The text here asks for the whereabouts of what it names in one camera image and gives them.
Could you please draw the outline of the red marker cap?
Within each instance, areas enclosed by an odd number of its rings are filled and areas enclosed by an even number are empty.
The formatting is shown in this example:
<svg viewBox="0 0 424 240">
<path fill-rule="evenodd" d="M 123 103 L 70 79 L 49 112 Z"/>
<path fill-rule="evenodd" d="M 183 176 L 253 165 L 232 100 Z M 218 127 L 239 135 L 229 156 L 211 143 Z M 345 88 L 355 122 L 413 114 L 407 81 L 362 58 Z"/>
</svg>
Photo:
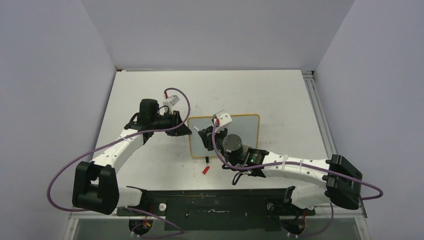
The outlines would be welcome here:
<svg viewBox="0 0 424 240">
<path fill-rule="evenodd" d="M 210 166 L 206 166 L 204 170 L 202 171 L 202 174 L 205 175 L 209 169 L 210 169 Z"/>
</svg>

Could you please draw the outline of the yellow framed whiteboard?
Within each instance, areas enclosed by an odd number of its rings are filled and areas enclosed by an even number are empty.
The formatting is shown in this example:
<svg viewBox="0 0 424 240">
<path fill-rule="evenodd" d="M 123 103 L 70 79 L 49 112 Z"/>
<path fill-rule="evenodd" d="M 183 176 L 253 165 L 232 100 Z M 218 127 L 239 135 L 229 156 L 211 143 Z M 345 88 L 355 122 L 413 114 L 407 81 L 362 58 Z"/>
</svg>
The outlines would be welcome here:
<svg viewBox="0 0 424 240">
<path fill-rule="evenodd" d="M 260 116 L 258 114 L 233 114 L 231 115 L 232 122 L 228 126 L 228 134 L 238 135 L 242 143 L 249 147 L 257 147 L 259 139 Z M 215 152 L 208 151 L 204 148 L 202 140 L 198 132 L 193 126 L 198 127 L 200 130 L 206 129 L 212 125 L 212 116 L 192 116 L 187 121 L 187 126 L 192 131 L 188 137 L 190 155 L 194 159 L 203 159 L 205 157 L 215 158 Z"/>
</svg>

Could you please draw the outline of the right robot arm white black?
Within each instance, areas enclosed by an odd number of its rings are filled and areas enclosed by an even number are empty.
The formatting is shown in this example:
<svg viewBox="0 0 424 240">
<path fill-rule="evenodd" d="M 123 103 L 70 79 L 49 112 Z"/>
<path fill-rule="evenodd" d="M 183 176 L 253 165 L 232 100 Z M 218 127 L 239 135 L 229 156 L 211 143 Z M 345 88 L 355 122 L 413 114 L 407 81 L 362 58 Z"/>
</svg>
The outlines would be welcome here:
<svg viewBox="0 0 424 240">
<path fill-rule="evenodd" d="M 329 159 L 289 157 L 244 145 L 238 135 L 228 134 L 227 129 L 214 131 L 209 126 L 197 133 L 203 146 L 218 154 L 224 169 L 252 177 L 304 182 L 304 186 L 288 188 L 290 196 L 283 199 L 282 205 L 289 214 L 326 203 L 347 210 L 359 208 L 363 175 L 342 155 L 334 154 Z"/>
</svg>

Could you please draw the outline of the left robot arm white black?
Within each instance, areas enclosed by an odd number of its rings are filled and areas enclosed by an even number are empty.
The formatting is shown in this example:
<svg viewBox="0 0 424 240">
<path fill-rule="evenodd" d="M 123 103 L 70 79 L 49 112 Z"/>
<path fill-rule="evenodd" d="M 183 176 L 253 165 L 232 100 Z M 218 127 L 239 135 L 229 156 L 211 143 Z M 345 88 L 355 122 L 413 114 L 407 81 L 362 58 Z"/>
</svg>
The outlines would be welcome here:
<svg viewBox="0 0 424 240">
<path fill-rule="evenodd" d="M 143 191 L 134 187 L 120 187 L 117 173 L 132 154 L 145 145 L 155 132 L 171 137 L 191 135 L 173 104 L 164 103 L 167 111 L 160 114 L 157 100 L 142 99 L 139 111 L 124 126 L 117 142 L 89 162 L 82 161 L 75 168 L 72 205 L 83 210 L 110 215 L 115 209 L 129 207 L 136 215 L 149 210 Z"/>
</svg>

